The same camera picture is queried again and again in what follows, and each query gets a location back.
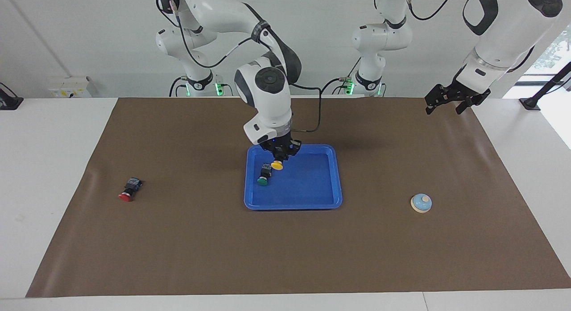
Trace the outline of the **green push button switch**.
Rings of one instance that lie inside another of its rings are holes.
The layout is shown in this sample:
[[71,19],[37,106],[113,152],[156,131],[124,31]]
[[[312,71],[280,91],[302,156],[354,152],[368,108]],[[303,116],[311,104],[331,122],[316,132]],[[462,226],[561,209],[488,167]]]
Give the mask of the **green push button switch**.
[[257,178],[257,185],[267,186],[272,175],[273,167],[271,166],[271,163],[263,163],[261,165],[259,177]]

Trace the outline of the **red push button switch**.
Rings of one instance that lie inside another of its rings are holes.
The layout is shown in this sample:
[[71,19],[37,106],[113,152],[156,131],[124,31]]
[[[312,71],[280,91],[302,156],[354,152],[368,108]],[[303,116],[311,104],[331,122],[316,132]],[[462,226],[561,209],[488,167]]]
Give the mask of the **red push button switch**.
[[122,193],[118,195],[118,198],[122,201],[130,202],[133,200],[134,195],[141,189],[143,181],[139,178],[131,177],[126,185],[123,187]]

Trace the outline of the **blue plastic tray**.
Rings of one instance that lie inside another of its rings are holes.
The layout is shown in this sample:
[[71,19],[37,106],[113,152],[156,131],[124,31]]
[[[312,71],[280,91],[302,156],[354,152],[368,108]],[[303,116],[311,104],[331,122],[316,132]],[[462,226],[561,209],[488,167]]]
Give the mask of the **blue plastic tray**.
[[302,145],[283,170],[272,169],[262,182],[272,160],[259,145],[248,149],[244,204],[251,211],[322,211],[341,206],[340,174],[331,145]]

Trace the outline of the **light blue call bell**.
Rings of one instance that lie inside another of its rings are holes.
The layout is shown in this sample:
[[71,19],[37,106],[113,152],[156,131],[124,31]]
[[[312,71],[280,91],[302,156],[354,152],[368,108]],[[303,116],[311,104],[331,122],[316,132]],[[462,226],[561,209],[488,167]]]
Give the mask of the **light blue call bell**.
[[433,206],[432,199],[429,195],[419,193],[410,199],[410,205],[414,211],[419,213],[426,213],[430,211]]

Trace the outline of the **black angled stand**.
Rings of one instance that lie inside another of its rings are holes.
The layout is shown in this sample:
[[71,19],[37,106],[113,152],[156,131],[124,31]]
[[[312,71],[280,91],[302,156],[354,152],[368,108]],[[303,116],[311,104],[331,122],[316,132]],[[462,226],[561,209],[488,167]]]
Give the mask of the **black angled stand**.
[[571,61],[553,76],[550,81],[545,83],[532,97],[520,98],[519,102],[528,111],[540,111],[541,109],[538,106],[540,99],[546,94],[557,91],[568,83],[571,83]]

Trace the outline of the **bright window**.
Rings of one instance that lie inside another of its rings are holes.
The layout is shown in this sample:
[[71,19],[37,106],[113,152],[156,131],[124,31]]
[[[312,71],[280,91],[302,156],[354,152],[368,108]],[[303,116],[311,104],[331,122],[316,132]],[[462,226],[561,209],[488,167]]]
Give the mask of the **bright window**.
[[571,62],[571,24],[545,49],[515,85],[530,87],[545,84],[569,62]]

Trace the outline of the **brown table mat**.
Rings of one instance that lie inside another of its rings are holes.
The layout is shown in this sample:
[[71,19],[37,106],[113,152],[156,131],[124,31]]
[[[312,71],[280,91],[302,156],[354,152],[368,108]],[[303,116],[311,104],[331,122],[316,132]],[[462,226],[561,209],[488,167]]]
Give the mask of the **brown table mat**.
[[118,100],[27,297],[571,288],[471,110],[325,100],[299,138],[335,149],[343,202],[282,212],[244,204],[253,114],[237,98]]

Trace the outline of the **white wall outlet box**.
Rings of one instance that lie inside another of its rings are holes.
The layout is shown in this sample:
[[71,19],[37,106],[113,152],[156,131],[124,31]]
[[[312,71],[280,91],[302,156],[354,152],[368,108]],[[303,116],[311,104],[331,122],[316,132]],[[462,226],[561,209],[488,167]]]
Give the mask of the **white wall outlet box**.
[[96,95],[87,76],[48,77],[48,90],[52,98],[92,98]]

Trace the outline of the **black clamp mount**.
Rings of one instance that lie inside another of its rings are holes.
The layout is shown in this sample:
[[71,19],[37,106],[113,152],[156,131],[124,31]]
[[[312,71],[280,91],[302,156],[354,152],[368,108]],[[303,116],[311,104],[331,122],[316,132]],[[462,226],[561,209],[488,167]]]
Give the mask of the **black clamp mount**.
[[24,98],[19,97],[6,84],[0,82],[0,110],[17,110]]

